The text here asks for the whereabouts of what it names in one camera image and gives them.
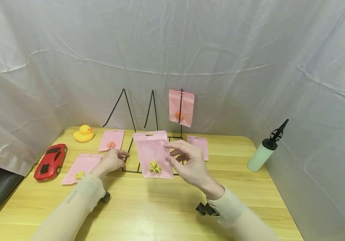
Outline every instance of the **forearm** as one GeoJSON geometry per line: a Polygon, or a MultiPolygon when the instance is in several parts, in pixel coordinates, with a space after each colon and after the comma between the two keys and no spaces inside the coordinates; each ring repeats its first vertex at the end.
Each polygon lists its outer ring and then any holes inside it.
{"type": "Polygon", "coordinates": [[[74,240],[87,215],[105,193],[99,178],[94,175],[85,176],[44,221],[31,240],[74,240]]]}
{"type": "Polygon", "coordinates": [[[230,228],[238,241],[277,241],[274,232],[228,188],[215,180],[201,190],[206,194],[208,204],[220,216],[218,223],[230,228]]]}

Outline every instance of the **black car window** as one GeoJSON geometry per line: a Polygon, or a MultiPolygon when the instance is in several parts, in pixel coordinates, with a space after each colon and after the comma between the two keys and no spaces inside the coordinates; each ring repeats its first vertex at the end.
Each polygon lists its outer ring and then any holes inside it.
{"type": "Polygon", "coordinates": [[[41,166],[41,169],[40,169],[40,174],[47,173],[49,167],[50,167],[50,164],[44,164],[44,165],[42,165],[42,166],[41,166]]]}
{"type": "Polygon", "coordinates": [[[60,149],[61,149],[60,147],[55,147],[55,148],[49,149],[45,154],[55,153],[55,152],[58,152],[60,149]]]}
{"type": "Polygon", "coordinates": [[[56,156],[54,157],[54,161],[56,161],[56,159],[59,157],[60,153],[61,153],[61,152],[58,152],[58,153],[56,154],[56,156]]]}

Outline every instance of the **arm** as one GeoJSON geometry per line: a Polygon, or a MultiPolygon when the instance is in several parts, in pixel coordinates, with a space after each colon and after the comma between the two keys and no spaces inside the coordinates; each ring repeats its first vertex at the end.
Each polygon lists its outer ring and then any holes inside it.
{"type": "Polygon", "coordinates": [[[129,156],[129,153],[117,149],[106,152],[99,164],[75,186],[31,240],[74,240],[87,215],[106,194],[101,179],[108,172],[124,167],[124,156],[129,156]]]}
{"type": "Polygon", "coordinates": [[[221,186],[208,173],[202,151],[185,141],[179,140],[164,145],[174,149],[166,157],[178,174],[189,184],[198,187],[208,204],[220,214],[218,223],[232,229],[239,241],[277,241],[274,232],[228,188],[221,186]]]}

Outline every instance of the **wire display stand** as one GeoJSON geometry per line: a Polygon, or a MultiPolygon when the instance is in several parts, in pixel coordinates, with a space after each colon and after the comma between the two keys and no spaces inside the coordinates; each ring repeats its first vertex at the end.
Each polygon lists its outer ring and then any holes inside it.
{"type": "MultiPolygon", "coordinates": [[[[115,103],[115,105],[114,105],[114,108],[112,109],[112,111],[111,111],[109,117],[107,118],[106,123],[104,123],[104,125],[103,125],[102,127],[105,127],[105,126],[107,125],[107,123],[109,122],[109,120],[111,119],[111,116],[112,116],[112,114],[114,113],[114,111],[115,111],[115,109],[116,109],[116,106],[118,105],[118,103],[119,103],[119,101],[120,101],[120,99],[121,99],[123,93],[124,93],[124,96],[125,96],[125,99],[126,99],[126,102],[127,102],[128,110],[129,110],[129,112],[130,112],[131,121],[132,121],[132,126],[134,127],[134,132],[136,132],[135,123],[134,123],[134,119],[133,119],[133,117],[132,117],[132,112],[131,112],[130,104],[129,104],[129,102],[128,102],[127,93],[126,93],[126,91],[125,91],[124,88],[122,89],[122,92],[120,93],[120,96],[119,96],[119,98],[117,99],[117,101],[116,101],[116,103],[115,103]]],[[[181,102],[180,102],[180,106],[179,106],[179,119],[178,119],[178,124],[180,124],[180,122],[181,122],[182,96],[183,96],[183,93],[181,93],[181,102]]],[[[146,126],[147,126],[147,121],[148,121],[148,117],[149,117],[150,109],[151,109],[151,101],[154,102],[154,112],[155,112],[156,130],[159,131],[158,116],[157,116],[157,113],[156,113],[156,104],[155,104],[154,90],[151,91],[150,103],[149,103],[149,107],[148,107],[148,110],[147,110],[146,121],[145,121],[145,123],[144,123],[144,127],[143,127],[143,128],[146,128],[146,126]]],[[[181,134],[180,134],[180,136],[178,136],[178,137],[168,136],[168,141],[170,141],[171,138],[183,140],[183,137],[182,137],[182,125],[181,125],[181,134]]],[[[132,139],[131,139],[130,147],[129,147],[129,149],[128,149],[127,152],[130,152],[133,142],[134,142],[134,137],[132,137],[132,139]]],[[[124,168],[122,169],[122,171],[124,171],[124,172],[132,172],[132,173],[142,173],[142,172],[139,171],[139,169],[140,169],[140,163],[138,164],[138,168],[137,168],[136,171],[125,170],[124,168]]]]}
{"type": "MultiPolygon", "coordinates": [[[[180,101],[180,105],[179,105],[179,119],[178,119],[178,124],[180,124],[180,125],[181,125],[182,97],[183,97],[183,93],[182,93],[182,92],[183,92],[183,89],[181,89],[181,101],[180,101]]],[[[159,127],[158,127],[158,115],[157,115],[157,113],[156,113],[156,104],[155,104],[154,90],[151,91],[151,97],[150,97],[149,108],[148,108],[148,110],[147,110],[146,122],[144,123],[144,127],[143,127],[143,128],[146,128],[146,126],[147,126],[148,117],[149,117],[149,115],[150,115],[151,101],[154,102],[156,130],[159,131],[159,127]]],[[[182,137],[182,125],[181,125],[181,134],[180,134],[180,136],[178,136],[178,137],[168,136],[168,141],[171,141],[171,138],[183,140],[183,137],[182,137]]]]}

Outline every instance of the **light green bottle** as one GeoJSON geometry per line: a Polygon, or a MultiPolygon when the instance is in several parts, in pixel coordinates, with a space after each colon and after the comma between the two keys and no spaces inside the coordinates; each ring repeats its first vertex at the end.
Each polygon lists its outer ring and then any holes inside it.
{"type": "Polygon", "coordinates": [[[258,172],[259,169],[265,164],[273,152],[277,149],[277,141],[283,136],[283,130],[289,119],[287,119],[278,129],[275,129],[270,134],[270,139],[264,139],[257,148],[256,152],[247,163],[247,168],[252,172],[258,172]]]}

